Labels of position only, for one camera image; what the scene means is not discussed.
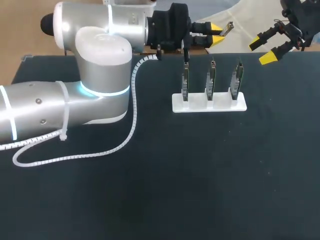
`white spiral cable wrap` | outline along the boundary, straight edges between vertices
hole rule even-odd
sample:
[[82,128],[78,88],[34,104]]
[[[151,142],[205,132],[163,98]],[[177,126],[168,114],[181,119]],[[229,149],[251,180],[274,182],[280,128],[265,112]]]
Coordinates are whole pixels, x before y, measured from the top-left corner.
[[129,135],[127,138],[117,147],[108,150],[108,151],[103,151],[103,152],[97,152],[97,153],[91,153],[91,154],[79,154],[79,155],[71,155],[71,156],[63,156],[63,157],[57,157],[49,160],[43,160],[43,161],[35,161],[31,163],[21,163],[18,162],[18,157],[25,152],[26,150],[34,147],[35,145],[38,145],[40,143],[43,143],[45,141],[48,141],[50,139],[53,139],[59,135],[62,134],[62,130],[57,130],[42,136],[30,138],[24,141],[19,141],[19,142],[13,142],[9,144],[3,144],[0,145],[0,151],[3,150],[8,150],[8,149],[14,149],[14,148],[19,148],[19,149],[13,156],[12,161],[16,166],[19,167],[34,167],[34,166],[40,166],[44,164],[50,164],[50,163],[55,163],[55,162],[60,162],[64,160],[73,160],[73,159],[84,159],[84,158],[95,158],[95,157],[101,157],[101,156],[106,156],[109,154],[112,154],[116,151],[119,151],[122,149],[132,138],[135,129],[136,129],[136,124],[137,124],[137,114],[138,114],[138,109],[137,109],[137,97],[136,97],[136,75],[138,72],[139,67],[145,63],[148,60],[157,60],[156,55],[148,55],[144,58],[142,58],[134,67],[132,76],[131,76],[131,92],[132,92],[132,103],[133,103],[133,121],[132,121],[132,127],[129,132]]

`black tabletop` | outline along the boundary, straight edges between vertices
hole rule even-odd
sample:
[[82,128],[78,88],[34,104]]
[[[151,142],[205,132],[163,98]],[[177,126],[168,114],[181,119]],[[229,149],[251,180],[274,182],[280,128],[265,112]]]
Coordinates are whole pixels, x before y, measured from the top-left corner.
[[[245,112],[173,113],[183,59],[164,56],[137,74],[137,128],[119,152],[31,168],[13,165],[16,150],[0,152],[0,239],[319,239],[320,53],[266,66],[260,55],[214,55],[216,91],[228,89],[241,57]],[[210,59],[192,56],[191,92],[204,90]],[[14,83],[78,80],[72,56],[35,56]],[[74,127],[66,142],[20,160],[109,150],[131,124],[132,107],[119,122]]]

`white cloth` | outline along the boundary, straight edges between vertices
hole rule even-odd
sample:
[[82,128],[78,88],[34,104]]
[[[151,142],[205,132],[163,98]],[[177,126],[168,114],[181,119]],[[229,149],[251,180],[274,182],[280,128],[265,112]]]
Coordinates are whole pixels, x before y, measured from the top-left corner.
[[[234,22],[234,29],[223,42],[209,48],[210,53],[250,53],[249,45],[258,33],[274,26],[274,19],[285,20],[280,0],[240,0],[233,7],[198,22],[212,22],[221,28],[230,21]],[[285,41],[289,39],[277,33],[254,52],[268,52]]]

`white stand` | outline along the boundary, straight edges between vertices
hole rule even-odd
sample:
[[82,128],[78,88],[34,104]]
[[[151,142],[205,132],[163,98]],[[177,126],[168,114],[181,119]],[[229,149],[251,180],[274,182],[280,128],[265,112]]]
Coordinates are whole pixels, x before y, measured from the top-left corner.
[[207,100],[206,91],[189,93],[188,101],[184,101],[182,93],[172,95],[172,111],[174,113],[202,112],[243,112],[247,110],[245,96],[239,92],[237,100],[233,100],[228,92],[214,92],[213,101]]

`wooden floor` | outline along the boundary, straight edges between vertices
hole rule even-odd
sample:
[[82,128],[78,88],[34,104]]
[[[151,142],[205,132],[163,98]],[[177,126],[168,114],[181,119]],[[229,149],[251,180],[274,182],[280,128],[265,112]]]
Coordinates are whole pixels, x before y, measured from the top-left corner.
[[[53,37],[40,29],[41,18],[52,13],[61,0],[0,0],[0,85],[12,82],[21,57],[32,55],[63,55]],[[102,0],[68,0],[98,3]]]

